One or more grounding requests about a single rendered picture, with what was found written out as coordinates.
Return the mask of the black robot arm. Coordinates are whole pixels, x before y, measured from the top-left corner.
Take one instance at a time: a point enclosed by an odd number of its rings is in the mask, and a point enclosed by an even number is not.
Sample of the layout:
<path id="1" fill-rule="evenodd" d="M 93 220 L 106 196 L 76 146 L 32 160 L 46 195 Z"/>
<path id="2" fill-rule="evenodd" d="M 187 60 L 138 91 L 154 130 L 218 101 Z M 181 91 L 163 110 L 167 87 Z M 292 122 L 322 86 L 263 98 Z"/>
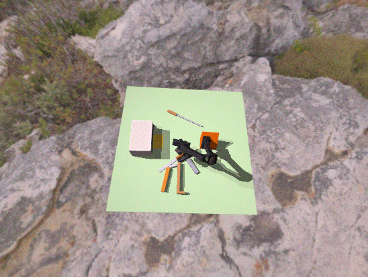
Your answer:
<path id="1" fill-rule="evenodd" d="M 173 144 L 174 146 L 177 146 L 177 148 L 175 149 L 175 151 L 181 155 L 182 153 L 184 154 L 189 154 L 197 159 L 199 159 L 201 162 L 205 162 L 208 165 L 213 165 L 216 164 L 217 158 L 218 156 L 216 155 L 216 153 L 213 153 L 212 149 L 210 148 L 210 142 L 211 142 L 211 138 L 210 136 L 203 136 L 202 138 L 202 143 L 201 143 L 201 148 L 205 149 L 207 154 L 201 154 L 193 149 L 190 148 L 190 144 L 187 141 L 181 141 L 178 139 L 173 139 Z M 208 161 L 205 160 L 205 158 L 208 157 Z"/>

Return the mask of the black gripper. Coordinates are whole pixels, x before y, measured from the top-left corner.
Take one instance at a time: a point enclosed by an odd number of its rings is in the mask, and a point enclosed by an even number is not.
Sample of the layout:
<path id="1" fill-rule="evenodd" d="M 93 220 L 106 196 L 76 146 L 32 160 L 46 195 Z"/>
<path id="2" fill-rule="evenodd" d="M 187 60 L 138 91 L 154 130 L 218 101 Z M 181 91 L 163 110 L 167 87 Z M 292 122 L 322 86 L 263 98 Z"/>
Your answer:
<path id="1" fill-rule="evenodd" d="M 187 154 L 187 153 L 186 153 L 186 154 L 183 154 L 183 155 L 185 156 L 185 158 L 186 158 L 186 159 L 188 159 L 188 158 L 192 157 L 191 155 L 189 155 L 189 154 Z"/>

